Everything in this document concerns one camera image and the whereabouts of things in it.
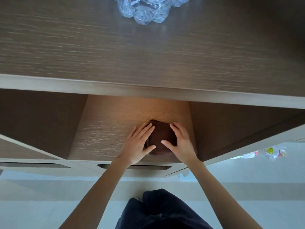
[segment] finger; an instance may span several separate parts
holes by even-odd
[[[155,127],[151,127],[141,138],[141,140],[143,140],[144,142],[149,138],[149,136],[151,135],[151,133],[153,132],[153,130],[155,129]]]
[[[173,146],[170,142],[167,140],[162,140],[161,143],[165,145],[167,148],[169,148],[172,152],[175,150],[175,146]]]
[[[137,136],[141,131],[142,129],[145,127],[147,123],[143,123],[136,131],[135,133],[132,135],[132,136]]]
[[[150,123],[149,125],[147,125],[145,128],[143,128],[141,130],[141,132],[138,134],[139,138],[142,138],[142,136],[152,127],[152,123]]]
[[[178,128],[176,128],[175,126],[173,126],[172,124],[170,124],[171,129],[174,131],[177,139],[178,138],[182,138],[182,134],[180,132],[180,130]]]
[[[178,127],[183,137],[189,137],[188,131],[181,123],[174,122],[174,124]]]
[[[126,138],[126,140],[128,140],[129,138],[131,138],[132,137],[132,135],[135,133],[135,130],[137,129],[137,127],[135,126],[133,129],[132,129],[132,131],[131,131],[131,133],[128,135],[128,137]]]
[[[155,145],[151,145],[149,146],[148,148],[144,149],[143,150],[143,153],[146,155],[146,154],[149,154],[153,149],[155,149],[156,146]]]

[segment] dark pants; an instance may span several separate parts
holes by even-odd
[[[131,198],[115,229],[140,229],[149,223],[165,218],[182,218],[185,221],[210,228],[207,222],[181,199],[165,189],[159,189],[144,192],[143,202]]]

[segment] drawer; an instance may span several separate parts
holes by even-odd
[[[99,173],[104,173],[111,162],[97,162],[97,161],[72,161],[83,167],[92,169]],[[157,177],[162,178],[166,175],[178,172],[185,169],[184,164],[175,163],[138,163],[130,166],[124,173],[123,177]]]
[[[0,159],[0,169],[25,173],[51,175],[56,177],[98,177],[94,170],[69,161],[50,161],[37,159]]]
[[[0,103],[0,119],[5,119],[0,134],[35,151],[0,141],[0,158],[111,162],[132,128],[150,119],[182,123],[203,162],[301,138],[305,131],[303,109],[7,89],[0,89]],[[181,162],[173,154],[141,160],[144,165],[169,163]],[[151,169],[126,175],[161,177],[174,168]]]

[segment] person's right hand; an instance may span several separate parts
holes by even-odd
[[[171,129],[177,137],[177,146],[173,146],[167,140],[162,140],[161,143],[169,148],[176,157],[187,166],[194,161],[199,161],[194,151],[194,147],[190,141],[188,131],[180,123],[174,122],[170,124]]]

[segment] drawer handle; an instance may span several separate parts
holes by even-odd
[[[27,162],[0,162],[2,167],[21,167],[21,168],[71,168],[56,163],[27,163]]]
[[[102,169],[107,169],[110,165],[97,165]],[[141,170],[167,170],[171,168],[169,165],[131,165],[127,169],[141,169]]]

